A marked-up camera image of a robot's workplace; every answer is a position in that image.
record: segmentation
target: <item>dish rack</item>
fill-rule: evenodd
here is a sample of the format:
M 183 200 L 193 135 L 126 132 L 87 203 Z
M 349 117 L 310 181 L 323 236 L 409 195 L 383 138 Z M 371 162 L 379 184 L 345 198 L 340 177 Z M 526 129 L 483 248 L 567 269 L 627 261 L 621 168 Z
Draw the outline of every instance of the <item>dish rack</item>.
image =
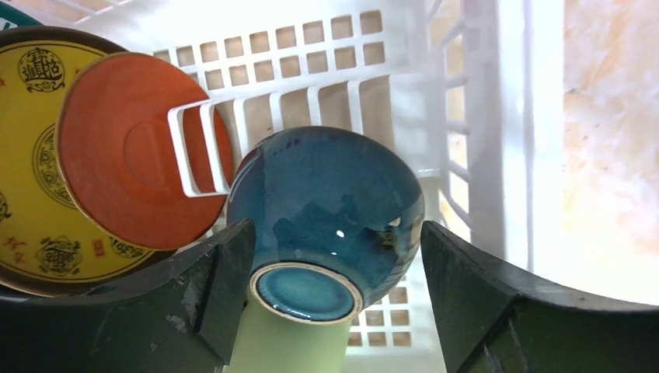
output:
M 236 159 L 290 126 L 332 125 L 374 138 L 419 177 L 428 220 L 541 276 L 556 272 L 563 2 L 11 5 L 180 67 L 211 97 L 191 106 L 211 103 L 222 113 Z M 402 370 L 445 371 L 420 257 L 355 320 L 345 364 L 346 373 Z

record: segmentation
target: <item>ceramic bowl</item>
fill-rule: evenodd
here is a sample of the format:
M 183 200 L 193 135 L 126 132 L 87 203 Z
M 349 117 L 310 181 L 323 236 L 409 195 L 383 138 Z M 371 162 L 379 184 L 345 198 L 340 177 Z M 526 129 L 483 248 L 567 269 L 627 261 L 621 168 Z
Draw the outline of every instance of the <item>ceramic bowl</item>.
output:
M 243 159 L 227 222 L 241 218 L 256 224 L 256 299 L 288 319 L 336 323 L 405 274 L 419 246 L 424 196 L 405 162 L 378 142 L 298 127 Z

